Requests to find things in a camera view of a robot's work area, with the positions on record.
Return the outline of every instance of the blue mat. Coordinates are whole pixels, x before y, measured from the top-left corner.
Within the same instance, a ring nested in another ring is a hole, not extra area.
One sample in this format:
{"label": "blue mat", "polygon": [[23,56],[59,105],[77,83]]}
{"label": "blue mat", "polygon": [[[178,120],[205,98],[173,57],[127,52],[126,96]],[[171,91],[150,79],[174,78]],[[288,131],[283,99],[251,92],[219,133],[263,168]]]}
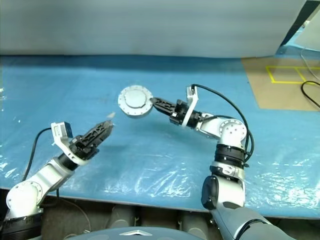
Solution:
{"label": "blue mat", "polygon": [[[254,135],[256,149],[245,169],[246,206],[265,216],[320,216],[319,112],[260,109],[240,59],[2,56],[1,62],[1,188],[22,179],[35,135],[51,122],[69,122],[78,135],[115,112],[111,136],[60,194],[204,211],[201,188],[216,141],[169,123],[155,109],[131,119],[117,105],[118,94],[130,85],[176,102],[186,99],[186,86],[198,83],[234,101]],[[239,118],[226,102],[201,89],[196,109]],[[61,153],[52,143],[50,132],[40,137],[30,176]]]}

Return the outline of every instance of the black wire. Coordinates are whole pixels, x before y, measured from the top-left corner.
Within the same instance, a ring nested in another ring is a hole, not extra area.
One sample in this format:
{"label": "black wire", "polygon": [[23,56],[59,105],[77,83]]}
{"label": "black wire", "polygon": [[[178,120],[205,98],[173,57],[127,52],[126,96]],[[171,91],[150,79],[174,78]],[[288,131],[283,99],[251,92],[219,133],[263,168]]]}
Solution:
{"label": "black wire", "polygon": [[[243,123],[244,123],[244,125],[245,125],[245,127],[246,127],[246,129],[247,129],[247,131],[248,131],[248,133],[249,133],[249,134],[247,134],[247,135],[245,136],[245,144],[244,144],[245,152],[246,152],[246,154],[248,155],[248,156],[244,159],[244,162],[246,163],[246,162],[250,159],[250,157],[251,157],[251,155],[252,155],[252,153],[253,153],[253,151],[254,151],[254,147],[255,147],[255,141],[254,141],[253,135],[251,134],[251,132],[250,132],[250,130],[249,130],[248,122],[247,122],[246,117],[243,115],[243,113],[241,112],[241,110],[240,110],[229,98],[227,98],[227,97],[226,97],[225,95],[223,95],[222,93],[220,93],[220,92],[218,92],[218,91],[216,91],[216,90],[213,90],[213,89],[211,89],[210,87],[203,86],[203,85],[200,85],[200,84],[192,84],[192,85],[191,85],[191,88],[194,89],[195,87],[198,87],[198,88],[207,90],[207,91],[209,91],[209,92],[211,92],[211,93],[213,93],[213,94],[218,95],[219,97],[221,97],[221,98],[223,98],[224,100],[226,100],[226,101],[238,112],[238,114],[239,114],[240,117],[242,118]],[[251,149],[250,149],[250,152],[248,153],[248,152],[247,152],[247,149],[248,149],[248,144],[249,144],[249,138],[250,138],[250,141],[251,141]]]}
{"label": "black wire", "polygon": [[282,218],[280,218],[275,224],[273,223],[273,225],[278,227],[281,221],[282,221]]}
{"label": "black wire", "polygon": [[32,146],[32,150],[31,150],[30,159],[29,159],[28,165],[27,165],[27,167],[26,167],[26,170],[25,170],[25,172],[24,172],[24,174],[23,174],[22,182],[27,179],[27,176],[28,176],[28,174],[29,174],[29,171],[30,171],[30,168],[31,168],[31,165],[32,165],[32,161],[33,161],[34,156],[35,156],[35,151],[36,151],[36,146],[37,146],[38,138],[40,137],[40,135],[41,135],[43,132],[48,131],[48,130],[51,130],[51,128],[48,127],[48,128],[42,129],[42,130],[35,136],[35,139],[34,139],[34,142],[33,142],[33,146]]}
{"label": "black wire", "polygon": [[55,191],[56,192],[56,199],[54,202],[50,202],[50,203],[42,203],[41,207],[42,208],[52,208],[58,205],[59,200],[60,200],[60,193],[59,193],[59,188]]}
{"label": "black wire", "polygon": [[305,84],[316,84],[318,86],[320,86],[320,83],[316,82],[316,81],[305,81],[304,83],[302,83],[300,89],[301,89],[301,92],[302,94],[308,98],[311,102],[313,102],[318,108],[320,108],[320,103],[317,103],[314,99],[312,99],[308,94],[306,94],[305,90],[304,90],[304,85]]}
{"label": "black wire", "polygon": [[[209,121],[209,120],[212,120],[212,119],[217,119],[217,118],[234,119],[234,117],[232,117],[232,116],[214,115],[214,116],[206,117],[202,121],[206,122],[206,121]],[[254,153],[254,150],[255,150],[254,136],[252,135],[252,133],[251,133],[251,131],[249,129],[248,129],[248,134],[249,134],[249,139],[250,139],[250,142],[251,142],[251,147],[250,147],[250,152],[247,152],[247,150],[246,150],[247,157],[244,159],[244,163],[246,163],[250,159],[250,157],[252,156],[252,154]]]}
{"label": "black wire", "polygon": [[[207,86],[203,86],[203,85],[200,85],[200,84],[192,84],[191,87],[194,89],[195,87],[198,87],[198,88],[201,88],[201,89],[205,89],[213,94],[216,94],[218,95],[219,97],[223,98],[224,100],[226,100],[237,112],[238,114],[241,116],[242,120],[243,120],[243,123],[246,127],[247,130],[249,130],[248,128],[248,122],[245,118],[245,116],[243,115],[243,113],[240,111],[240,109],[229,99],[227,98],[225,95],[223,95],[222,93],[216,91],[216,90],[213,90]],[[245,145],[244,145],[244,149],[247,151],[247,148],[248,148],[248,144],[249,144],[249,136],[246,135],[245,137]]]}
{"label": "black wire", "polygon": [[[35,156],[35,151],[36,151],[36,146],[37,146],[37,142],[38,142],[38,139],[40,137],[40,135],[42,133],[44,133],[45,131],[48,131],[48,130],[51,130],[50,127],[48,128],[45,128],[45,129],[42,129],[36,136],[35,136],[35,139],[34,139],[34,142],[33,142],[33,146],[32,146],[32,150],[31,150],[31,155],[30,155],[30,159],[29,159],[29,162],[28,162],[28,165],[26,167],[26,170],[23,174],[23,178],[22,178],[22,181],[25,181],[27,179],[27,176],[29,174],[29,171],[30,171],[30,168],[31,168],[31,165],[32,165],[32,162],[33,162],[33,159],[34,159],[34,156]],[[58,200],[59,200],[59,188],[56,190],[56,197],[57,197],[57,200],[56,202],[54,203],[48,203],[48,204],[43,204],[44,207],[54,207],[55,205],[57,205],[58,203]]]}

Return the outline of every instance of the blue plastic sheet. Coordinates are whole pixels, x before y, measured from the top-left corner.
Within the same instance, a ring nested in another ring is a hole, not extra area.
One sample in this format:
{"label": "blue plastic sheet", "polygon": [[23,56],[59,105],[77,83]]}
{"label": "blue plastic sheet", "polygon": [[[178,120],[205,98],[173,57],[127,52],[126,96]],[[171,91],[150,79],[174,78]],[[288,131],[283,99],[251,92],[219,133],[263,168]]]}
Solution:
{"label": "blue plastic sheet", "polygon": [[[245,169],[246,206],[266,216],[320,216],[319,113],[260,109],[240,59],[3,56],[1,62],[2,188],[22,179],[35,135],[51,122],[69,122],[78,135],[115,112],[111,136],[61,187],[61,195],[204,211],[201,187],[217,142],[169,123],[156,110],[131,119],[117,105],[118,94],[130,85],[175,102],[185,99],[186,86],[198,83],[234,101],[254,135],[256,149]],[[196,109],[239,118],[202,90]],[[52,143],[49,132],[40,137],[30,175],[61,153]]]}

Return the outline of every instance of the brown cardboard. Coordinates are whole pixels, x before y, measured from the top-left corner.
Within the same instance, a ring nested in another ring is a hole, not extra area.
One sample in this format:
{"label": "brown cardboard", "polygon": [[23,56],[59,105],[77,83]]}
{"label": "brown cardboard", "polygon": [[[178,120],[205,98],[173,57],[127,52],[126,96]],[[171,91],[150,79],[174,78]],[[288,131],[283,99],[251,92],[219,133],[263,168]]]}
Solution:
{"label": "brown cardboard", "polygon": [[[307,62],[312,71],[320,76],[320,60]],[[244,58],[242,63],[260,108],[319,111],[300,90],[304,81],[319,82],[301,59]],[[304,89],[310,97],[320,103],[319,86],[307,83]]]}

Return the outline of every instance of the gray robot arm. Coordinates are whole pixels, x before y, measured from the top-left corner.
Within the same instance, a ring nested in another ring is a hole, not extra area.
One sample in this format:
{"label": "gray robot arm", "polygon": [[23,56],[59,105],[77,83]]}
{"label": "gray robot arm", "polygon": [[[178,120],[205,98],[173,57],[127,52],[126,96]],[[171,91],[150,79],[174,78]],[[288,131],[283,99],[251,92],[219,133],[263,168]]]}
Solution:
{"label": "gray robot arm", "polygon": [[78,166],[87,164],[111,133],[113,124],[105,121],[97,124],[84,135],[72,137],[66,122],[52,123],[54,143],[63,153],[52,158],[30,178],[15,185],[7,194],[8,213],[2,223],[1,239],[34,239],[41,236],[40,207],[49,192],[58,189]]}
{"label": "gray robot arm", "polygon": [[210,211],[224,240],[292,240],[259,213],[245,206],[245,152],[247,128],[241,121],[223,119],[195,110],[197,87],[186,90],[187,102],[176,104],[152,98],[153,106],[172,123],[190,127],[208,138],[218,139],[211,175],[202,186],[202,205]]}

